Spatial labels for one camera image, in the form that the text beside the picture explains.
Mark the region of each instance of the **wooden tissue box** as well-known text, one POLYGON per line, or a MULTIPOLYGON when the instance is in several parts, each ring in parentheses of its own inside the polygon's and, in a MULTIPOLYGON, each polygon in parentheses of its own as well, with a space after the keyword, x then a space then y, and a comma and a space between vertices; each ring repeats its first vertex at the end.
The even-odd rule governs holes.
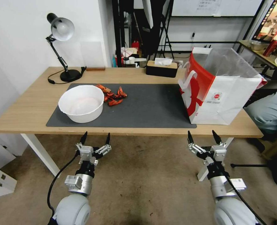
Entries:
POLYGON ((168 66, 155 65, 155 61, 149 60, 146 67, 146 74, 160 77, 174 78, 177 73, 177 63, 172 62, 168 66))

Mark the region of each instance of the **whiteboard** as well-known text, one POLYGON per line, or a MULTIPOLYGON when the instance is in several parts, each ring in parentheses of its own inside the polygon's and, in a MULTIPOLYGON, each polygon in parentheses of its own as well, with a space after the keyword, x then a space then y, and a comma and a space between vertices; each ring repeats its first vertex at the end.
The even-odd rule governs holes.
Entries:
POLYGON ((254 16, 262 0, 174 0, 172 16, 254 16))

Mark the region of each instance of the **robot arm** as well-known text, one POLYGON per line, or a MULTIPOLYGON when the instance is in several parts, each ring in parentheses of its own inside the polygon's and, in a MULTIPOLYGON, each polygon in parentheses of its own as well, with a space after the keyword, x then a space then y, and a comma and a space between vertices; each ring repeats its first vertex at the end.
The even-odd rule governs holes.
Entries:
POLYGON ((229 179, 229 174, 224 169, 223 160, 226 155, 226 144, 213 131, 217 145, 200 147, 193 142, 193 138, 188 131, 188 149, 197 157, 203 159, 204 165, 208 169, 207 178, 211 184, 211 192, 216 203, 214 219, 217 225, 255 225, 258 224, 256 217, 265 223, 250 208, 239 194, 239 191, 246 189, 246 185, 241 178, 229 179))
POLYGON ((110 134, 106 144, 100 148, 83 145, 85 139, 86 137, 82 137, 76 144, 77 152, 81 156, 80 169, 74 176, 68 175, 64 182, 72 194, 59 202, 48 225, 84 225, 89 217, 90 206, 87 197, 91 193, 95 166, 98 164, 98 159, 111 150, 111 146, 110 134))

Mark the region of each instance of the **lamp arm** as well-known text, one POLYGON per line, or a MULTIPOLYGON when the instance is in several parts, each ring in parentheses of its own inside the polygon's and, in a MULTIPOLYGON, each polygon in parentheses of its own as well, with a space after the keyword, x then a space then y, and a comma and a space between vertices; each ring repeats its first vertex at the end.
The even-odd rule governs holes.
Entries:
POLYGON ((55 41, 56 39, 52 37, 52 35, 46 37, 46 40, 48 41, 48 43, 50 44, 51 48, 53 49, 53 51, 55 52, 59 62, 61 63, 61 65, 64 68, 65 72, 68 72, 69 70, 67 69, 68 65, 67 63, 64 61, 64 59, 58 54, 58 52, 56 51, 55 47, 53 46, 53 41, 55 41))

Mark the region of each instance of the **paper shopping bag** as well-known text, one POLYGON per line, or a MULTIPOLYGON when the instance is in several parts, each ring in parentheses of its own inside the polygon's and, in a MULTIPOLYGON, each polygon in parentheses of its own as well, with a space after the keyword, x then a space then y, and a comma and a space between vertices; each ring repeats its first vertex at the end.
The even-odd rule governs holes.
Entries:
POLYGON ((193 48, 178 83, 191 123, 227 125, 266 80, 232 48, 193 48), (198 54, 207 55, 203 66, 198 54))

